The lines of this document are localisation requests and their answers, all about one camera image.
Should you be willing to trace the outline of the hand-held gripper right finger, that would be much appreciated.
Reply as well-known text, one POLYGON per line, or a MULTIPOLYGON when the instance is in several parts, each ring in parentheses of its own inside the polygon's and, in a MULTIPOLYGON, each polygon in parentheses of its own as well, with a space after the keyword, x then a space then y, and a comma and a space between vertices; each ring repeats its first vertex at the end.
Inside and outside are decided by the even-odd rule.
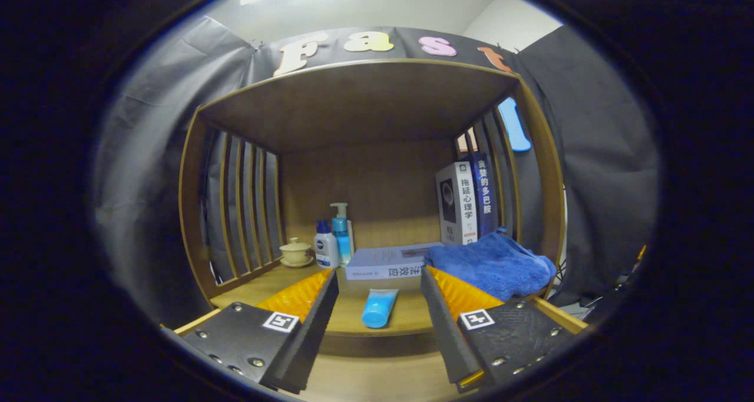
POLYGON ((421 288, 445 371, 460 393, 544 377, 547 362, 568 352, 587 329, 544 298, 501 302, 432 266, 423 267, 421 288))

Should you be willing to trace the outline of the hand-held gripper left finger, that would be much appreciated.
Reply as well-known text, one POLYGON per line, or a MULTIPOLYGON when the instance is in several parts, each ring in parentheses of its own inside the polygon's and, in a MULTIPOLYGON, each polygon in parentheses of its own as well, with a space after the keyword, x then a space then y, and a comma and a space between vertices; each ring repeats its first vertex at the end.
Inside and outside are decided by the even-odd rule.
POLYGON ((323 269, 261 303, 224 308, 162 333, 211 373, 245 388, 299 394, 339 295, 336 271, 323 269))

